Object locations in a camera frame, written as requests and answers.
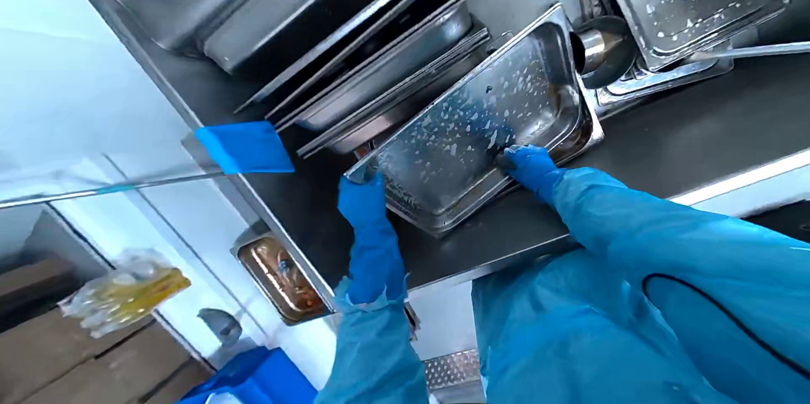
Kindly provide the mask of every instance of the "metal rod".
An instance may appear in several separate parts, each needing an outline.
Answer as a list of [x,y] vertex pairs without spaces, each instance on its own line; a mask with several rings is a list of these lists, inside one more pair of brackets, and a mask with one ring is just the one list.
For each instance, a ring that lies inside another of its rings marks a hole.
[[205,173],[202,175],[182,176],[180,178],[171,178],[168,180],[157,181],[139,181],[131,183],[119,183],[111,186],[105,186],[98,189],[88,189],[84,191],[64,192],[55,195],[31,195],[19,198],[12,198],[0,202],[0,210],[5,208],[15,208],[16,206],[36,205],[37,203],[59,202],[61,200],[73,200],[82,197],[91,197],[94,195],[104,195],[107,193],[126,192],[130,190],[153,188],[156,186],[164,186],[166,184],[184,183],[187,181],[208,180],[216,178],[217,176],[225,175],[224,172]]
[[761,47],[731,48],[717,51],[695,51],[691,60],[717,59],[717,58],[751,58],[772,57],[776,55],[794,55],[810,51],[810,42],[779,43],[777,45],[763,45]]

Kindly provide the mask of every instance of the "metal floor grate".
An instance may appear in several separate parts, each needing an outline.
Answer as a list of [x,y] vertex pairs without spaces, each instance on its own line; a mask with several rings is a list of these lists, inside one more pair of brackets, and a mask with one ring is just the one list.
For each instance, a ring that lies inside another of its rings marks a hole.
[[478,350],[464,350],[424,361],[425,376],[431,390],[481,379]]

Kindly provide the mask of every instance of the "white wall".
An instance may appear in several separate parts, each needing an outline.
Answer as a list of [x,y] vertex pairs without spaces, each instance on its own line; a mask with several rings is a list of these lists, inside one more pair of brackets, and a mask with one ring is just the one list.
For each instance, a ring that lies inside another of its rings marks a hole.
[[0,273],[13,267],[42,214],[41,206],[0,210]]
[[[199,171],[181,146],[190,129],[87,0],[0,0],[0,96],[0,198]],[[160,311],[203,356],[219,343],[197,312],[221,308],[325,384],[334,333],[323,321],[281,322],[230,254],[248,223],[214,183],[54,206],[109,260],[153,248],[183,270],[193,285]]]
[[0,194],[190,132],[87,0],[0,0],[0,99]]

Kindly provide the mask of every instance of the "blue bin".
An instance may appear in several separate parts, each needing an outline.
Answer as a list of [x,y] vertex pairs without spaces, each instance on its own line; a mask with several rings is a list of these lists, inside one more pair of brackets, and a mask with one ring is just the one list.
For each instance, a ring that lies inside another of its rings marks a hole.
[[205,404],[218,393],[230,393],[243,404],[310,404],[318,391],[283,350],[258,347],[237,355],[179,404]]

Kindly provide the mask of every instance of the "water droplet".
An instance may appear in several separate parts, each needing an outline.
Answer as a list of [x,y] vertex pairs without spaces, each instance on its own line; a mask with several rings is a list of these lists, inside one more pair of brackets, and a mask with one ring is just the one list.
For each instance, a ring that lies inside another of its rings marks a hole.
[[492,133],[491,138],[489,139],[489,146],[487,146],[487,149],[490,149],[490,148],[492,148],[492,147],[495,145],[495,140],[496,140],[497,138],[498,138],[498,131],[494,131],[494,132]]

